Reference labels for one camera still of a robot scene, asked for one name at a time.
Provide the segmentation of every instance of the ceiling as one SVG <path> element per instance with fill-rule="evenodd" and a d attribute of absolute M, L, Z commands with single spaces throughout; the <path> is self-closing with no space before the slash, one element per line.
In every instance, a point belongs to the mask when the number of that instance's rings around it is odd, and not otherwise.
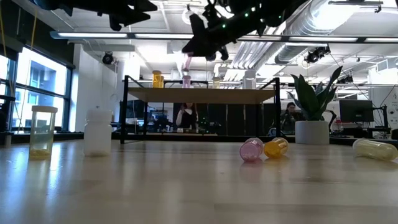
<path fill-rule="evenodd" d="M 95 12 L 83 11 L 79 9 L 73 10 L 73 16 L 69 17 L 61 10 L 44 11 L 38 9 L 26 0 L 14 0 L 18 5 L 26 11 L 34 13 L 38 10 L 38 18 L 57 31 L 62 32 L 112 32 L 109 28 L 108 17 L 98 17 Z M 397 36 L 398 31 L 398 11 L 394 0 L 384 1 L 383 9 L 380 13 L 375 14 L 375 7 L 361 8 L 355 12 L 343 25 L 335 29 L 331 35 L 388 35 Z M 190 25 L 186 24 L 182 19 L 182 14 L 186 8 L 188 1 L 153 1 L 158 6 L 158 11 L 150 12 L 151 19 L 140 22 L 128 27 L 124 27 L 121 32 L 164 32 L 164 33 L 192 33 Z M 192 7 L 203 7 L 201 1 L 192 1 Z M 160 70 L 162 73 L 170 73 L 176 70 L 177 66 L 173 54 L 170 50 L 181 49 L 185 44 L 182 41 L 168 40 L 89 40 L 83 41 L 86 45 L 85 50 L 95 57 L 102 57 L 101 51 L 107 45 L 133 45 L 145 63 L 141 65 L 141 74 L 150 75 L 153 70 Z M 229 44 L 229 60 L 233 60 L 239 50 L 241 43 Z M 331 56 L 327 56 L 318 63 L 311 65 L 309 68 L 303 68 L 302 56 L 296 58 L 292 64 L 295 66 L 287 66 L 281 70 L 284 74 L 302 74 L 307 78 L 311 77 L 315 82 L 322 81 L 329 77 L 330 74 L 338 66 L 336 61 L 344 66 L 344 69 L 353 69 L 354 80 L 356 82 L 366 82 L 367 69 L 374 66 L 374 63 L 366 63 L 366 61 L 377 62 L 384 57 L 398 56 L 398 45 L 369 45 L 369 44 L 331 44 Z M 129 52 L 115 52 L 115 56 L 119 60 L 129 57 Z M 206 62 L 204 58 L 193 58 L 191 70 L 207 70 L 213 71 L 214 66 L 220 63 L 220 60 L 214 62 Z M 260 73 L 258 77 L 272 77 L 275 73 Z"/>

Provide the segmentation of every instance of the security camera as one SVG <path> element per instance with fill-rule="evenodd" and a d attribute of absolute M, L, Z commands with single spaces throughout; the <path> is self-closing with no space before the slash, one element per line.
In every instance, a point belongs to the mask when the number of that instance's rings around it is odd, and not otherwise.
<path fill-rule="evenodd" d="M 112 56 L 113 52 L 105 52 L 104 57 L 102 58 L 102 62 L 105 65 L 112 65 L 114 63 L 114 57 Z"/>

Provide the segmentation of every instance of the table surface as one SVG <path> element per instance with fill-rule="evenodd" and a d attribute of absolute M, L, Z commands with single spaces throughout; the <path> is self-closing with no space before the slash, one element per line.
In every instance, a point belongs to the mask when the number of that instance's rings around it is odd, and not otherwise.
<path fill-rule="evenodd" d="M 225 90 L 206 88 L 129 88 L 136 98 L 151 103 L 258 104 L 275 95 L 274 90 Z"/>
<path fill-rule="evenodd" d="M 83 141 L 0 149 L 1 223 L 397 223 L 398 165 L 348 146 L 291 144 L 282 159 L 245 164 L 240 143 Z"/>

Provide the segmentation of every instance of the silver duct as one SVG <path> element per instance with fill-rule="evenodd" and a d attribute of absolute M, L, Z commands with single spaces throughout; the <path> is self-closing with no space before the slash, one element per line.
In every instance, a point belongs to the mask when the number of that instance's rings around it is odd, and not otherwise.
<path fill-rule="evenodd" d="M 327 0 L 313 0 L 295 22 L 285 30 L 284 35 L 329 35 L 358 9 L 358 6 L 329 5 L 328 2 Z M 263 58 L 258 61 L 255 69 L 259 70 L 265 63 L 288 64 L 306 48 L 273 43 Z"/>

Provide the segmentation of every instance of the white plastic bottle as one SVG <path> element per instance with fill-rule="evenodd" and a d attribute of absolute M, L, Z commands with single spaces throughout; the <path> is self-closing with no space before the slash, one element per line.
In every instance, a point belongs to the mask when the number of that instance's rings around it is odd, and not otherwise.
<path fill-rule="evenodd" d="M 112 112 L 108 110 L 88 110 L 85 126 L 85 156 L 107 156 L 111 153 Z"/>
<path fill-rule="evenodd" d="M 353 144 L 357 156 L 366 156 L 373 159 L 391 161 L 398 157 L 395 146 L 388 143 L 358 139 Z"/>

